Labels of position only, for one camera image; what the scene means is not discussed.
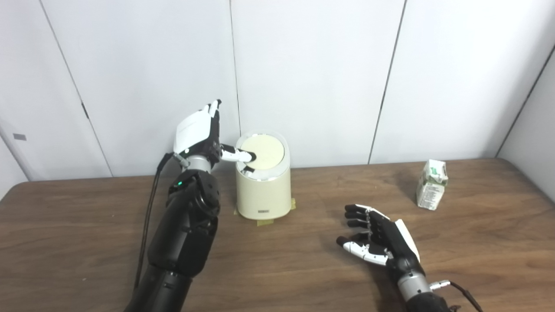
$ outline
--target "robotic hand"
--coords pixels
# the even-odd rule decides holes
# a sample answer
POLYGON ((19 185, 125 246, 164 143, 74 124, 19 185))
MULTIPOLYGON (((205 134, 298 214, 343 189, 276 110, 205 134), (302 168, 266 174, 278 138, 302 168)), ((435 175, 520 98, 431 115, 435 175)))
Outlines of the robotic hand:
POLYGON ((202 165, 203 163, 209 163, 212 168, 220 160, 252 162, 256 159, 254 153, 220 144, 220 112, 218 111, 220 104, 220 100, 207 104, 177 126, 174 157, 180 162, 182 168, 186 169, 192 164, 202 165))
POLYGON ((256 158, 254 153, 220 144, 220 103, 206 105, 177 127, 173 157, 182 173, 169 188, 166 212, 147 252, 146 272, 125 312, 181 311, 218 229, 220 192, 210 171, 220 160, 250 162, 256 158))
POLYGON ((406 302, 408 312, 453 312, 460 308, 449 308, 445 299, 432 291, 453 285, 463 292, 478 311, 480 306, 470 293, 448 280, 428 284, 426 274, 420 265, 420 255, 404 222, 392 222, 378 210, 363 205, 345 206, 347 225, 367 231, 350 239, 340 236, 337 243, 349 253, 364 261, 385 266, 390 279, 395 283, 406 302))

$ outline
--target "robot finger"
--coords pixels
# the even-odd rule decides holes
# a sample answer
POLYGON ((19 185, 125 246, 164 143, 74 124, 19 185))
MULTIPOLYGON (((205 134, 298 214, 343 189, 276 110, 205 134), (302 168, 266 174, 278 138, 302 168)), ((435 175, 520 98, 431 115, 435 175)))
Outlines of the robot finger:
POLYGON ((372 233, 370 231, 364 231, 364 232, 356 233, 355 235, 351 236, 349 239, 354 241, 355 243, 368 244, 368 242, 370 241, 371 234, 372 233))
POLYGON ((366 220, 368 218, 367 214, 364 213, 358 213, 358 212, 346 212, 345 213, 345 217, 347 219, 361 219, 361 220, 366 220))
POLYGON ((358 205, 358 204, 345 205, 345 211, 346 212, 355 212, 355 213, 366 214, 368 212, 369 208, 370 207, 368 207, 368 206, 363 206, 363 205, 358 205))
POLYGON ((210 107, 208 113, 212 118, 216 116, 216 112, 220 108, 220 104, 221 104, 221 101, 219 99, 213 101, 212 104, 208 104, 208 106, 210 107))
POLYGON ((349 228, 363 228, 363 229, 370 228, 370 224, 368 222, 364 220, 359 220, 359 219, 347 221, 347 226, 349 226, 349 228))
POLYGON ((368 245, 360 245, 344 236, 338 237, 336 242, 339 246, 343 247, 343 249, 366 262, 382 266, 385 266, 387 262, 387 256, 385 254, 373 254, 369 252, 368 245))

